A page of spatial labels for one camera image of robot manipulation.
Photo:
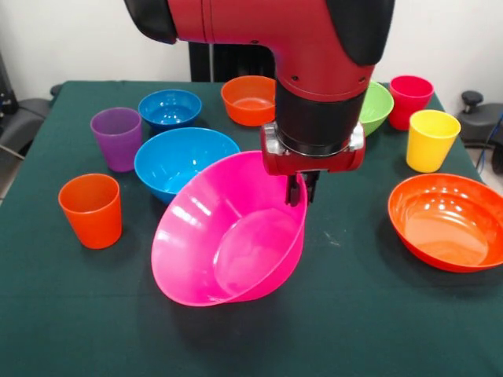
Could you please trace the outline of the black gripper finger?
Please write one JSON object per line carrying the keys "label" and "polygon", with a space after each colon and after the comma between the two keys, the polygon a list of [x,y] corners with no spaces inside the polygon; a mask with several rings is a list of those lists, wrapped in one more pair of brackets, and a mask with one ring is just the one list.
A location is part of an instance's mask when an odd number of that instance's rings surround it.
{"label": "black gripper finger", "polygon": [[290,206],[296,206],[299,203],[299,197],[300,189],[297,177],[295,175],[289,175],[285,202]]}
{"label": "black gripper finger", "polygon": [[319,171],[309,171],[304,174],[304,180],[307,187],[307,199],[309,203],[313,203],[314,201],[314,195],[319,177]]}

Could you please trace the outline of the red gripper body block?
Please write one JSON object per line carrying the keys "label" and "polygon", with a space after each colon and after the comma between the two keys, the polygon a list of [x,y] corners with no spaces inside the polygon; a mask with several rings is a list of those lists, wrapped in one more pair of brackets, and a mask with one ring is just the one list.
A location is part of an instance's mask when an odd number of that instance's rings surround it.
{"label": "red gripper body block", "polygon": [[263,164],[270,175],[326,170],[329,173],[358,169],[365,157],[365,132],[358,123],[347,146],[331,156],[305,156],[285,147],[277,137],[277,124],[267,123],[260,130]]}

